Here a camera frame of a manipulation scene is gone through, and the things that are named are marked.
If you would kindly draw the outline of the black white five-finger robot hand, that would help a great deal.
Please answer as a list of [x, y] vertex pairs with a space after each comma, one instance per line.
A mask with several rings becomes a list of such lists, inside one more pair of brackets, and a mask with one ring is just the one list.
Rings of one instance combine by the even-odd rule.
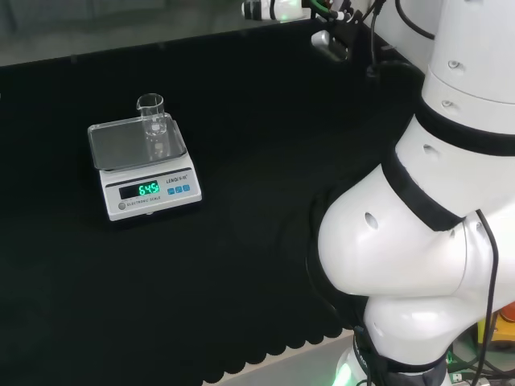
[[287, 23], [308, 17], [320, 17], [331, 21], [349, 23], [360, 18], [362, 13], [352, 7], [351, 1], [312, 1], [312, 0], [261, 0], [243, 1], [241, 14], [244, 19]]

